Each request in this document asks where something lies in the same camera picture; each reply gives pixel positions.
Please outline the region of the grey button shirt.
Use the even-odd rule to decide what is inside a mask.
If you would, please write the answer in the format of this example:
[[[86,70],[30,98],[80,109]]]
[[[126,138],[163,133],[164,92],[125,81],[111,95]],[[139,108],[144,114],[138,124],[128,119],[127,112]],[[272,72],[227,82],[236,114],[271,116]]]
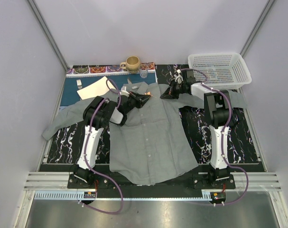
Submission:
[[[203,107],[199,97],[182,94],[161,99],[167,85],[137,83],[127,89],[152,98],[134,108],[123,126],[110,124],[110,170],[138,185],[153,185],[182,175],[198,163],[186,138],[179,115],[184,106]]]

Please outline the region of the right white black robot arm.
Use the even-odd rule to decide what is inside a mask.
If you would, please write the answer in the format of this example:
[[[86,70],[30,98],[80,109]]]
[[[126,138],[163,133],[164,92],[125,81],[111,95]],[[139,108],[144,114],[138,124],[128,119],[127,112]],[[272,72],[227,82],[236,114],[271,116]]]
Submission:
[[[229,183],[227,138],[232,117],[232,105],[227,90],[217,90],[198,81],[194,72],[207,75],[196,69],[178,69],[170,79],[169,88],[161,95],[162,99],[178,99],[180,94],[190,94],[204,102],[204,116],[212,138],[212,157],[207,174],[210,187],[218,188]]]

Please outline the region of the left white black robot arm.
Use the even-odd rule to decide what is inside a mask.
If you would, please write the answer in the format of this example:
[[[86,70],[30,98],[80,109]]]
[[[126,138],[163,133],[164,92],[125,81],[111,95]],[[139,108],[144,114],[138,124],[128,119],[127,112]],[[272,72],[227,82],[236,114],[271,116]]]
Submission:
[[[104,128],[109,123],[123,126],[127,121],[127,114],[134,108],[142,108],[151,97],[151,94],[128,92],[126,95],[119,95],[115,102],[97,96],[85,108],[82,152],[77,164],[72,166],[73,176],[82,187],[89,188],[94,184],[92,168],[95,166],[95,154]]]

